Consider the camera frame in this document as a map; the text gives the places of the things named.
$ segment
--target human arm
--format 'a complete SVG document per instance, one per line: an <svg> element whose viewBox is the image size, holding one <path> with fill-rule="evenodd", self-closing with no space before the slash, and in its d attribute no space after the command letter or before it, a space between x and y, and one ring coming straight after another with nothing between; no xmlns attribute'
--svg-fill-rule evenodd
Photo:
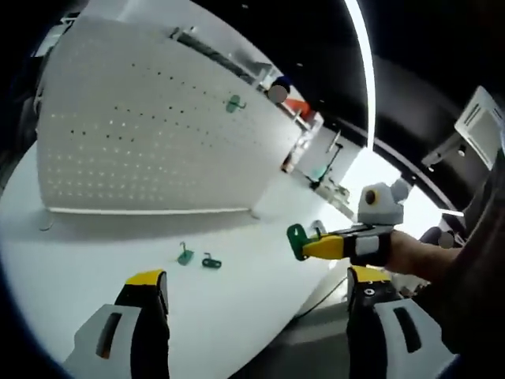
<svg viewBox="0 0 505 379"><path fill-rule="evenodd" d="M419 242L401 231L391 234L391 252L386 268L400 274L415 275L429 282L440 279L461 249L444 249Z"/></svg>

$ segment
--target black ceiling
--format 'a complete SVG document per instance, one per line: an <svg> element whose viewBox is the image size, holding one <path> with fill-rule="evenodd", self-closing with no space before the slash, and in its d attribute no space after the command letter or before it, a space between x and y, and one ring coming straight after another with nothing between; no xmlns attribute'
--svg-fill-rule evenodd
<svg viewBox="0 0 505 379"><path fill-rule="evenodd" d="M343 0L195 2L262 50L324 114L327 126L340 128L343 119L366 130L361 55ZM462 158L453 151L434 166L434 172L421 161L454 133L454 123L478 85L490 93L503 93L505 2L359 3L374 59L376 136L387 146L376 151L406 176L411 178L412 171L420 174L418 184L440 206L466 207L487 174L476 154L468 149ZM344 130L349 138L364 143L364 133ZM445 198L436 196L433 183Z"/></svg>

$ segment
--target air vent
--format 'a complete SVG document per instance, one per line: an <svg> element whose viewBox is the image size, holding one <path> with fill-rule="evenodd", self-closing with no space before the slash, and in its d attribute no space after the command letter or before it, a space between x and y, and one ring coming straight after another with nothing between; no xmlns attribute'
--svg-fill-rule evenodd
<svg viewBox="0 0 505 379"><path fill-rule="evenodd" d="M477 88L454 127L491 170L500 147L499 131L505 128L505 121L483 87Z"/></svg>

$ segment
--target ceiling light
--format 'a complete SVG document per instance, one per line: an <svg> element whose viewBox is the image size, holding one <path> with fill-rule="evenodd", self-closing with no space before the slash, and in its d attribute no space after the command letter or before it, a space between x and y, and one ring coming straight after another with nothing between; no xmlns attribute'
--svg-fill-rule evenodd
<svg viewBox="0 0 505 379"><path fill-rule="evenodd" d="M457 217L463 217L465 214L460 211L451 211L450 209L440 209L440 211L446 215L453 215Z"/></svg>
<svg viewBox="0 0 505 379"><path fill-rule="evenodd" d="M357 41L360 45L363 68L365 69L365 83L368 98L368 137L367 148L373 150L373 139L376 133L376 84L373 75L372 49L366 32L365 20L361 14L357 0L345 0L350 18L353 21Z"/></svg>

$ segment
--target orange object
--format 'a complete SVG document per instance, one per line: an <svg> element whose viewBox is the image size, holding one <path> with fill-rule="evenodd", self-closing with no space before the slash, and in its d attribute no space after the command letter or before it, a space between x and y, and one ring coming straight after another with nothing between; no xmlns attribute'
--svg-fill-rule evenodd
<svg viewBox="0 0 505 379"><path fill-rule="evenodd" d="M302 117L304 120L310 115L310 106L305 101L286 99L284 100L284 103L295 112L301 110L300 117Z"/></svg>

